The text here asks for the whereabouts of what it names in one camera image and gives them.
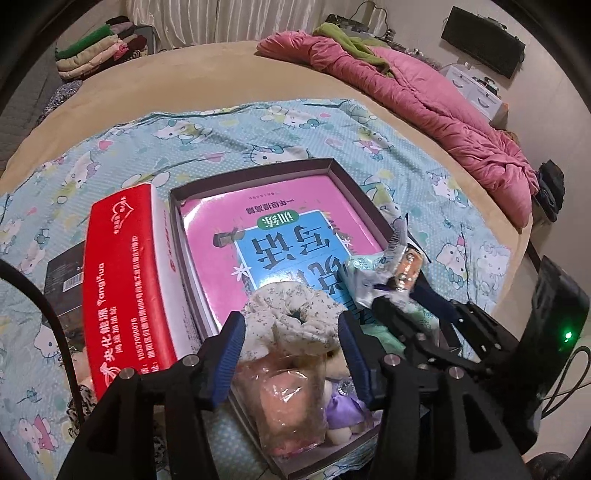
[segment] pink comforter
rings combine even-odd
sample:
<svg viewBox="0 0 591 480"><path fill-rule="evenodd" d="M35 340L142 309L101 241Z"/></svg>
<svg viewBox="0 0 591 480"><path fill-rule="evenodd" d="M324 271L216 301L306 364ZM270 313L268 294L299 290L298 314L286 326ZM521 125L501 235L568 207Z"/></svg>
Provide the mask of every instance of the pink comforter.
<svg viewBox="0 0 591 480"><path fill-rule="evenodd" d="M526 226L531 196L538 191L534 170L516 143L491 128L439 72L403 53L376 47L375 54L388 61L394 74L386 77L335 40L302 31L276 33L261 40L257 50L337 77L412 122L484 187L515 226Z"/></svg>

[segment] bed sheet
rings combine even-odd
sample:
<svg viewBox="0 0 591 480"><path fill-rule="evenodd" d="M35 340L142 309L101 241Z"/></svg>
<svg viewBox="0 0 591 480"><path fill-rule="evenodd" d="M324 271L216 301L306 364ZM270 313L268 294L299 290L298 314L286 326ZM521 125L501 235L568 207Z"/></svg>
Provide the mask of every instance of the bed sheet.
<svg viewBox="0 0 591 480"><path fill-rule="evenodd" d="M408 215L430 259L423 271L439 293L492 311L509 248L449 171L350 99L152 113L112 127L43 163L0 198L0 254L42 288L48 260L84 240L92 203L121 188L151 182L168 202L171 188L194 179L311 157L337 159L388 221ZM72 442L55 339L35 307L6 284L0 332L0 430L33 480L53 478ZM224 407L209 421L220 477L259 477L265 465L231 412ZM367 454L355 452L321 478Z"/></svg>

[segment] beige mattress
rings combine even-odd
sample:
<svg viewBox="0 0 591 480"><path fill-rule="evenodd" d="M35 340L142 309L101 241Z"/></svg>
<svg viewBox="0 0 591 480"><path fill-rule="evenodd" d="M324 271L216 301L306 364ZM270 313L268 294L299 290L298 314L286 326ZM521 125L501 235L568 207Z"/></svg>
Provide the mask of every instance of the beige mattress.
<svg viewBox="0 0 591 480"><path fill-rule="evenodd" d="M507 291L530 237L531 218L526 228L516 230L445 150L370 97L326 74L255 52L256 42L195 46L136 59L91 77L22 142L0 179L0 194L87 137L150 112L209 110L261 100L353 98L451 172L497 240L512 252Z"/></svg>

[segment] white scrunchie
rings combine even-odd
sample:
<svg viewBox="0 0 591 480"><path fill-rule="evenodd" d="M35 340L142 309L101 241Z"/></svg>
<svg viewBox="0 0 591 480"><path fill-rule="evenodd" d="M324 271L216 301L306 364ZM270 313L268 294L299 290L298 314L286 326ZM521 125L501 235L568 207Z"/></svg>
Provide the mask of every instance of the white scrunchie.
<svg viewBox="0 0 591 480"><path fill-rule="evenodd" d="M240 361L262 358L277 345L291 355L321 355L340 346L337 321L344 305L295 281L269 283L248 300L242 314L246 337ZM292 317L299 312L300 320Z"/></svg>

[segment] black box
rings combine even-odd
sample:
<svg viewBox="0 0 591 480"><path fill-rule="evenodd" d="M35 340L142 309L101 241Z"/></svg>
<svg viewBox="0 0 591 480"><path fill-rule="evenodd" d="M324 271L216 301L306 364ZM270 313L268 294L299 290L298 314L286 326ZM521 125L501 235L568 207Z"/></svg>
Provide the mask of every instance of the black box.
<svg viewBox="0 0 591 480"><path fill-rule="evenodd" d="M84 245L81 242L49 261L43 291L60 319L70 351L76 352L81 352L85 346L82 318ZM42 323L49 326L45 317Z"/></svg>

